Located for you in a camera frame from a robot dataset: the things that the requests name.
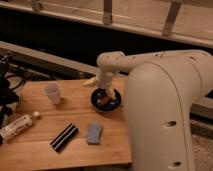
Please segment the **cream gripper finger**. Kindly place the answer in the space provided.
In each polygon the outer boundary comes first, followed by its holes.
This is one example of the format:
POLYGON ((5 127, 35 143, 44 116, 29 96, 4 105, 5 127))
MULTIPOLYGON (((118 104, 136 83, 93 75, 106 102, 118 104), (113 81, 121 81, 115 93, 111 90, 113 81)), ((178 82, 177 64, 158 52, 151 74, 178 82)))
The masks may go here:
POLYGON ((109 89, 107 89, 106 92, 107 92, 107 95, 109 97, 111 97, 113 100, 115 99, 115 92, 114 92, 114 88, 113 87, 110 87, 109 89))
POLYGON ((93 77, 93 78, 90 78, 90 79, 86 80, 86 81, 83 83, 83 85, 84 85, 85 87, 93 87, 93 86, 95 86, 95 81, 96 81, 96 78, 93 77))

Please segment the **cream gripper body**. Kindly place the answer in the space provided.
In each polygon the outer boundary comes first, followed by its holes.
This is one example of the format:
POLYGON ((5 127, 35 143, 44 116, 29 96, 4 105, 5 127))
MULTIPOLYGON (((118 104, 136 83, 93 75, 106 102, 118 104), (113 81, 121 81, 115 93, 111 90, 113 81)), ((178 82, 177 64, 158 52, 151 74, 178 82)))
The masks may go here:
POLYGON ((95 85, 101 89, 110 89, 112 87, 112 80, 114 77, 114 72, 98 69, 95 76, 95 85))

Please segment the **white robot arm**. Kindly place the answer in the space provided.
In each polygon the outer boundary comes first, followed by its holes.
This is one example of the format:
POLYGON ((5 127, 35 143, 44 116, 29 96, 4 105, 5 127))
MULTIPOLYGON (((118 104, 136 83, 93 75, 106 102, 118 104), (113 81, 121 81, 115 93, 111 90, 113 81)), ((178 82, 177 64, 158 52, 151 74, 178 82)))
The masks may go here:
POLYGON ((195 171, 190 128, 194 103, 213 91, 213 55, 170 50, 105 52, 87 86, 115 96, 113 77, 127 72, 124 111, 134 171, 195 171))

